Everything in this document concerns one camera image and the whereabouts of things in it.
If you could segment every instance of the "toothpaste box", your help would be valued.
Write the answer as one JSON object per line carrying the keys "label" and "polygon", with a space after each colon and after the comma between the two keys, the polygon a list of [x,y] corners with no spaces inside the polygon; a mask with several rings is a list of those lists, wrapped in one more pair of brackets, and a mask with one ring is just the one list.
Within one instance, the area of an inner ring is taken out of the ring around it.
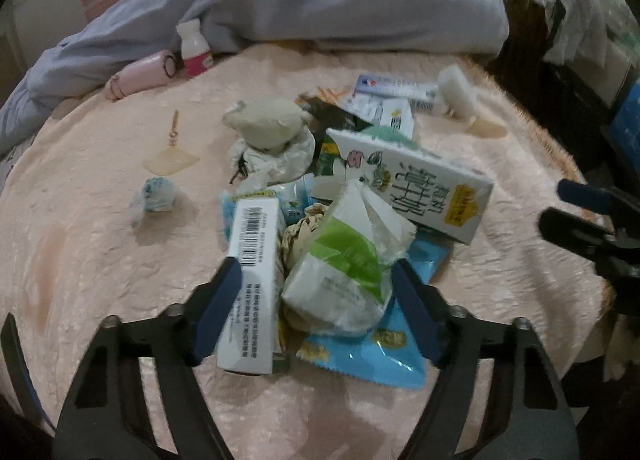
{"label": "toothpaste box", "polygon": [[229,256],[242,266],[242,287],[218,341],[218,366],[239,374],[286,369],[279,318],[284,272],[278,247],[284,219],[277,198],[238,201]]}
{"label": "toothpaste box", "polygon": [[359,180],[408,220],[471,243],[493,181],[471,167],[346,130],[326,131],[311,195],[335,200]]}
{"label": "toothpaste box", "polygon": [[360,74],[354,91],[356,94],[406,98],[414,113],[440,116],[449,110],[436,83],[418,83],[377,74]]}

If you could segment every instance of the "blue snack bag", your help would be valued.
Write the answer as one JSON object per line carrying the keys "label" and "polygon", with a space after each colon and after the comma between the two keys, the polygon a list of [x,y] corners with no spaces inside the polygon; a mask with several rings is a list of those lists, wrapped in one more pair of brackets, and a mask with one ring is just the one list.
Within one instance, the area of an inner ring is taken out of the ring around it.
{"label": "blue snack bag", "polygon": [[310,335],[296,357],[334,372],[379,384],[420,390],[426,374],[409,326],[395,299],[364,337]]}
{"label": "blue snack bag", "polygon": [[[407,252],[423,283],[428,283],[451,251],[452,242],[420,229]],[[362,337],[309,335],[296,357],[316,366],[378,384],[412,390],[424,387],[424,359],[398,302],[389,302],[375,328]]]}

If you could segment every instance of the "small yogurt bottle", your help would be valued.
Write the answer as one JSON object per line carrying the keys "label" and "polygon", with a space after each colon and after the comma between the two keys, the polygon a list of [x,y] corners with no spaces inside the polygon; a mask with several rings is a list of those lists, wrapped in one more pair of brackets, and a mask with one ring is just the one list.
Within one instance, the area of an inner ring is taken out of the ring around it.
{"label": "small yogurt bottle", "polygon": [[175,28],[182,39],[182,60],[189,76],[198,76],[213,66],[211,48],[200,32],[200,20],[190,20]]}

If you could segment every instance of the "snack bag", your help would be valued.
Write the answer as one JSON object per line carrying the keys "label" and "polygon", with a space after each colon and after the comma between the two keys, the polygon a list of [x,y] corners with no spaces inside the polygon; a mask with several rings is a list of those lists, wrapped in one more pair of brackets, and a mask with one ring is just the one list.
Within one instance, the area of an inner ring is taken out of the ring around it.
{"label": "snack bag", "polygon": [[[428,283],[451,248],[450,240],[419,230],[407,260],[422,282]],[[399,388],[420,390],[426,379],[424,359],[395,299],[380,323],[365,336],[310,335],[296,357],[334,372]]]}
{"label": "snack bag", "polygon": [[415,226],[368,186],[348,182],[287,278],[282,299],[298,316],[289,322],[319,334],[365,334],[382,319],[391,266],[414,236]]}

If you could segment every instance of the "bed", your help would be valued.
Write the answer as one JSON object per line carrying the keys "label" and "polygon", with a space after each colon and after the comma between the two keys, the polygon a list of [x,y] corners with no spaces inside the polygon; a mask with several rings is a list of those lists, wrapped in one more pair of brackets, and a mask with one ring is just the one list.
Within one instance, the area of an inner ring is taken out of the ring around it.
{"label": "bed", "polygon": [[[156,315],[185,300],[224,256],[218,198],[232,175],[226,153],[234,135],[220,119],[229,105],[249,96],[293,98],[318,86],[341,88],[363,71],[427,81],[455,61],[509,133],[479,139],[448,119],[418,117],[424,147],[495,180],[473,243],[455,247],[434,283],[448,301],[478,317],[528,317],[558,372],[567,371],[598,319],[603,289],[588,263],[537,234],[538,213],[560,205],[556,181],[580,178],[564,151],[465,60],[257,45],[188,82],[117,103],[95,95],[62,104],[11,172],[0,197],[0,214],[12,214],[0,217],[0,269],[10,271],[0,278],[0,319],[15,314],[35,388],[53,422],[103,317]],[[201,161],[175,176],[175,212],[153,216],[132,231],[128,204],[149,176],[141,162],[166,144],[174,108],[181,112],[180,144]],[[466,446],[481,422],[486,367],[479,371]],[[300,361],[287,376],[246,378],[217,370],[213,359],[196,376],[236,458],[265,460],[395,458],[436,379],[430,368],[427,386],[412,392]],[[171,449],[158,389],[144,361],[143,377],[159,445]],[[6,375],[1,382],[14,401]]]}

